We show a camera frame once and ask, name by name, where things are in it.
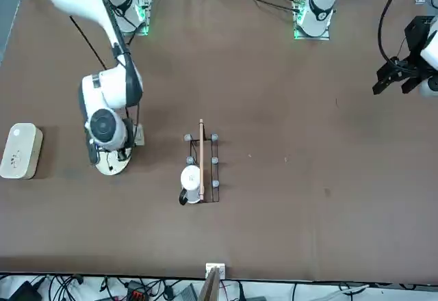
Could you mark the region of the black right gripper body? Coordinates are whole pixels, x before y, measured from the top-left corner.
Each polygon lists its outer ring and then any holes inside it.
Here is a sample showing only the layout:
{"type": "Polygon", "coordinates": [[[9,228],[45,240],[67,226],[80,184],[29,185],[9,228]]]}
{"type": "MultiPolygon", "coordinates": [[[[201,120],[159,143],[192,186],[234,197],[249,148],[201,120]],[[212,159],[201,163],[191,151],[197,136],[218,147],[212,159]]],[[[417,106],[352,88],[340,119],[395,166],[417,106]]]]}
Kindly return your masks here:
{"type": "Polygon", "coordinates": [[[123,118],[127,136],[124,143],[125,148],[131,148],[134,145],[134,124],[130,118],[123,118]]]}

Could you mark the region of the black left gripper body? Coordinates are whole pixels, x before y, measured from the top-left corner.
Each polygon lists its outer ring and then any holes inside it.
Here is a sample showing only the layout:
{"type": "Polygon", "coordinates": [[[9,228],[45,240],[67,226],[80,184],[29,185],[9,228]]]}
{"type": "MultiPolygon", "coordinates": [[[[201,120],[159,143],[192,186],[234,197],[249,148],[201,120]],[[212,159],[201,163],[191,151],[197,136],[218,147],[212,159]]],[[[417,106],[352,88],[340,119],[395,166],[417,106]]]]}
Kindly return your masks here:
{"type": "Polygon", "coordinates": [[[409,54],[403,59],[398,59],[397,64],[414,71],[417,75],[423,75],[431,70],[430,65],[425,62],[420,53],[425,47],[433,23],[434,16],[416,16],[404,28],[409,54]]]}

